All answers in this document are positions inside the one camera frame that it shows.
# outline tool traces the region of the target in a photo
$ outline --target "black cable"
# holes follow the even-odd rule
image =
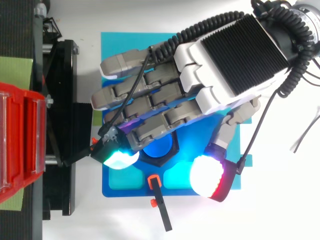
[[[317,121],[318,119],[320,119],[320,115],[317,116],[317,117],[310,123],[310,125],[308,126],[308,128],[304,131],[304,133],[303,133],[302,136],[300,137],[299,142],[298,142],[298,144],[296,145],[295,150],[293,151],[293,153],[296,153],[296,152],[297,152],[297,150],[298,150],[300,144],[302,143],[303,139],[305,138],[305,136],[307,135],[307,133],[309,132],[309,130],[311,129],[311,127],[316,123],[316,121]]]
[[[248,146],[246,147],[246,150],[245,150],[244,154],[243,154],[242,157],[240,158],[239,162],[242,162],[242,161],[245,161],[245,160],[246,160],[246,157],[247,157],[247,155],[248,155],[248,153],[249,153],[252,145],[254,144],[254,141],[255,141],[255,139],[256,139],[256,137],[257,137],[257,135],[258,135],[258,132],[259,132],[259,130],[260,130],[260,127],[261,127],[261,125],[262,125],[262,123],[263,123],[263,121],[264,121],[264,119],[265,119],[265,116],[266,116],[266,114],[267,114],[267,111],[268,111],[268,109],[269,109],[272,101],[274,100],[275,96],[277,95],[277,93],[278,93],[278,90],[275,90],[275,91],[273,92],[273,94],[271,95],[268,103],[266,104],[265,109],[264,109],[264,111],[263,111],[263,113],[262,113],[262,115],[261,115],[261,118],[260,118],[260,120],[259,120],[259,123],[257,124],[257,126],[256,126],[256,128],[255,128],[255,131],[254,131],[254,133],[253,133],[253,135],[252,135],[252,138],[251,138]]]
[[[314,74],[312,74],[312,73],[309,72],[309,71],[305,71],[305,73],[306,73],[306,74],[309,74],[310,76],[312,76],[312,77],[320,80],[320,76],[314,75]]]
[[[308,65],[314,54],[315,43],[312,41],[312,31],[309,30],[306,23],[289,9],[278,5],[268,12],[268,16],[286,27],[303,46],[303,50],[295,59],[289,75],[277,90],[278,95],[281,98],[286,98],[296,88],[300,79],[306,73]]]
[[[308,84],[312,85],[312,86],[315,86],[315,87],[320,87],[320,85],[318,84],[315,84],[313,82],[310,82],[309,80],[307,80],[304,76],[302,76],[302,79],[305,80]]]
[[[320,69],[320,64],[317,62],[317,60],[312,59],[312,61],[314,62],[314,64],[317,66],[318,69]]]
[[[152,60],[156,65],[164,63],[172,58],[180,44],[189,43],[200,36],[217,30],[235,20],[243,18],[244,15],[245,14],[242,11],[230,11],[200,21],[193,26],[182,30],[181,32],[178,32],[176,35],[172,36],[163,44],[161,44],[161,46],[155,51],[152,51]]]
[[[134,94],[139,82],[140,82],[140,79],[142,78],[144,72],[145,72],[145,69],[147,67],[147,64],[148,64],[148,61],[150,59],[151,55],[150,53],[147,54],[147,56],[145,57],[144,59],[144,62],[142,64],[142,67],[139,71],[139,74],[138,76],[136,77],[136,80],[131,88],[131,90],[129,91],[128,95],[126,96],[124,102],[122,103],[121,107],[118,108],[117,112],[115,113],[115,115],[113,116],[113,118],[109,121],[109,122],[106,122],[98,131],[98,135],[100,137],[103,137],[108,131],[109,129],[112,127],[112,125],[115,123],[115,121],[117,120],[117,118],[120,116],[120,114],[122,113],[122,111],[125,109],[127,103],[129,102],[129,100],[132,98],[132,95]]]

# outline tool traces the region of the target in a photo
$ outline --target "robotic hand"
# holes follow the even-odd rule
[[[148,49],[105,59],[100,65],[104,78],[129,77],[91,98],[95,110],[110,110],[91,156],[103,162],[107,154],[103,149],[110,142],[134,155],[182,126],[231,108],[206,148],[206,154],[214,156],[227,149],[229,142],[222,139],[232,139],[231,129],[243,122],[235,116],[250,118],[259,109],[257,97],[276,82],[276,75],[290,71],[267,106],[276,94],[286,98],[320,52],[319,2],[299,0],[292,7],[280,0],[252,0],[251,4],[256,17],[237,11],[220,14]],[[246,154],[234,163],[231,175],[241,173]],[[223,154],[218,159],[222,165],[229,164]],[[212,196],[212,191],[204,195]]]

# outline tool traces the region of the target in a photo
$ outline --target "metal bolt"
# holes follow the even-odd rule
[[[73,54],[74,55],[79,55],[80,54],[79,46],[73,46]]]
[[[302,45],[298,45],[297,48],[299,52],[302,52],[305,49]]]
[[[51,98],[50,94],[45,98],[46,107],[49,109],[51,105],[54,104],[54,100]]]
[[[34,8],[34,15],[37,18],[44,19],[47,16],[47,8],[44,3],[38,3],[36,7]]]

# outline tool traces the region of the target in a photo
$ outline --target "cable connector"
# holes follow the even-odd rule
[[[242,171],[245,168],[245,164],[246,164],[246,159],[242,156],[240,160],[236,163],[236,166],[237,166],[236,174],[241,175]]]

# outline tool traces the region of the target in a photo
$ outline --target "blue mat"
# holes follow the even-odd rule
[[[101,33],[101,60],[123,53],[131,49],[145,49],[170,38],[173,33]],[[119,80],[102,79],[102,86],[119,83]],[[164,196],[196,195],[189,181],[189,173],[195,157],[201,155],[207,146],[214,128],[228,111],[221,111],[192,125],[179,128],[177,132],[180,151],[163,167],[137,161],[134,165],[122,170],[114,170],[102,165],[102,193],[106,197],[153,196],[147,178],[152,174],[160,176]],[[172,144],[171,136],[154,141],[144,151],[153,157],[165,155]],[[237,162],[240,153],[240,127],[236,128],[235,136],[227,149],[226,158]],[[252,167],[252,156],[249,155],[246,167]],[[241,177],[236,175],[232,188],[241,189]]]

